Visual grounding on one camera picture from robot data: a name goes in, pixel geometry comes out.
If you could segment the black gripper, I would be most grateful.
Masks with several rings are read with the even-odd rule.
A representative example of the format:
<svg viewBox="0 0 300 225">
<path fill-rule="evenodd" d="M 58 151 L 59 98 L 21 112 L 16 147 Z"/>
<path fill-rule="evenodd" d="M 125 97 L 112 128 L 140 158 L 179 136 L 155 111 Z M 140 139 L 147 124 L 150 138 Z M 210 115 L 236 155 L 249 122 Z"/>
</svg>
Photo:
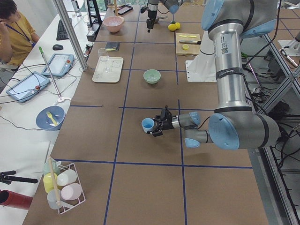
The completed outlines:
<svg viewBox="0 0 300 225">
<path fill-rule="evenodd" d="M 140 12 L 144 13 L 145 11 L 148 12 L 148 19 L 146 20 L 146 23 L 147 32 L 150 33 L 150 31 L 154 28 L 154 24 L 157 18 L 158 4 L 149 4 L 148 6 L 141 7 Z"/>
<path fill-rule="evenodd" d="M 163 135 L 163 130 L 169 130 L 174 128 L 179 128 L 180 123 L 178 120 L 178 116 L 173 116 L 172 113 L 168 110 L 168 106 L 162 108 L 161 114 L 156 115 L 153 120 L 155 125 L 153 130 L 147 131 L 146 133 L 149 135 L 153 135 L 154 137 Z"/>
</svg>

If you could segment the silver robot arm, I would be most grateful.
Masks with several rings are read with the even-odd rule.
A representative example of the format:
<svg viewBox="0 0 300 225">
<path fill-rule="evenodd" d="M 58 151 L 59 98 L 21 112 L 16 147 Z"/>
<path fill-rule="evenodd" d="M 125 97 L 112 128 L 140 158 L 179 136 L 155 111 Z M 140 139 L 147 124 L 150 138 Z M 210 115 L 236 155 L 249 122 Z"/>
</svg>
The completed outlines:
<svg viewBox="0 0 300 225">
<path fill-rule="evenodd" d="M 167 9 L 167 12 L 175 14 L 179 7 L 185 3 L 185 0 L 149 0 L 147 4 L 141 7 L 140 13 L 148 12 L 147 23 L 147 32 L 154 28 L 154 25 L 158 22 L 158 5 L 162 5 Z"/>
<path fill-rule="evenodd" d="M 221 149 L 258 149 L 273 145 L 280 136 L 277 123 L 253 113 L 246 101 L 240 40 L 270 33 L 276 24 L 275 0 L 210 0 L 202 15 L 202 29 L 214 46 L 218 106 L 208 129 L 200 128 L 196 112 L 173 116 L 167 108 L 151 121 L 148 133 L 183 128 L 185 145 L 197 148 L 213 143 Z"/>
</svg>

